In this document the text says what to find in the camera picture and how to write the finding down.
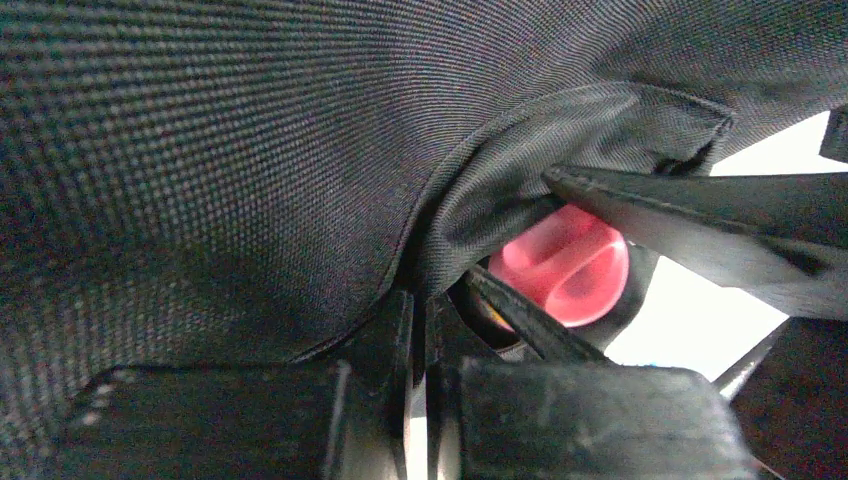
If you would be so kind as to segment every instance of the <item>white surface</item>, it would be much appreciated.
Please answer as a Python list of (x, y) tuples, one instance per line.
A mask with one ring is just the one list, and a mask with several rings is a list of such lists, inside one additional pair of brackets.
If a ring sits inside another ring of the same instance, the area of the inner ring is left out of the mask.
[[(718, 163), (712, 175), (845, 172), (818, 156), (828, 113), (805, 120)], [(684, 367), (715, 380), (786, 319), (735, 288), (721, 288), (661, 258), (645, 304), (607, 348), (626, 365)], [(427, 478), (427, 424), (412, 420), (409, 479)]]

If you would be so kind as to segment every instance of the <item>gray fabric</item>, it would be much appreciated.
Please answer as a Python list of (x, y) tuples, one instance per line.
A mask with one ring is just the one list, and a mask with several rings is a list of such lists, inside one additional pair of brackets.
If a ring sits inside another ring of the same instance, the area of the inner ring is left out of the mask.
[(0, 478), (100, 370), (304, 358), (444, 289), (546, 165), (706, 171), (844, 104), (846, 8), (0, 4)]

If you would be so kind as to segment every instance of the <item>red plastic object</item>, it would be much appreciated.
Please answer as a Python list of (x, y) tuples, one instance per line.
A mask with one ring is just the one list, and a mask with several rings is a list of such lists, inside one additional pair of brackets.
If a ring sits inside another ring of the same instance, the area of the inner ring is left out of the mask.
[(606, 315), (630, 266), (617, 230), (567, 205), (492, 255), (489, 270), (566, 327)]

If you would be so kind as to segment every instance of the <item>pink bottle cap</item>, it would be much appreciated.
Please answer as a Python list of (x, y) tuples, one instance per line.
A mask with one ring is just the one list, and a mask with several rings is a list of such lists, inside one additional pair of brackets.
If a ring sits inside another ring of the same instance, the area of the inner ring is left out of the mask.
[(567, 205), (492, 255), (489, 270), (566, 327), (606, 315), (627, 283), (627, 244), (617, 230)]

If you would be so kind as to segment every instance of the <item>black fabric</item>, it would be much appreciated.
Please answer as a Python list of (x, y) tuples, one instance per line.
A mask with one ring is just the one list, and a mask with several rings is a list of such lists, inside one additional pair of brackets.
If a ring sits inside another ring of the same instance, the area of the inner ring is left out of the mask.
[(3, 2), (0, 477), (100, 370), (306, 358), (443, 290), (547, 165), (705, 172), (844, 104), (846, 8)]
[(830, 111), (819, 155), (848, 163), (848, 105)]

